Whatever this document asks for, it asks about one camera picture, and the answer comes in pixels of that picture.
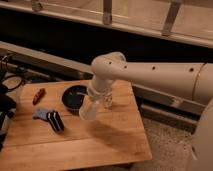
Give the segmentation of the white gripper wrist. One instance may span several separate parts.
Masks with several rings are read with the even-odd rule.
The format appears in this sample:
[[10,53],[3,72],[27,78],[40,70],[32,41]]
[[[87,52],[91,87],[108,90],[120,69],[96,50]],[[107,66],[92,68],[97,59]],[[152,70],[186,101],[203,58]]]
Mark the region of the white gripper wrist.
[[112,80],[93,77],[87,86],[87,93],[92,101],[102,100],[110,91]]

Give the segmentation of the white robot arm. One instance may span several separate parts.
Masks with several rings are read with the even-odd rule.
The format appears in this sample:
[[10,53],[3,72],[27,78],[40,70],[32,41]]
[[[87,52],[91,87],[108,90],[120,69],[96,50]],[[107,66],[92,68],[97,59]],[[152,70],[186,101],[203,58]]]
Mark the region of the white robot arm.
[[91,99],[106,96],[114,80],[125,80],[204,105],[186,171],[213,171],[213,64],[135,63],[112,52],[94,58],[91,70]]

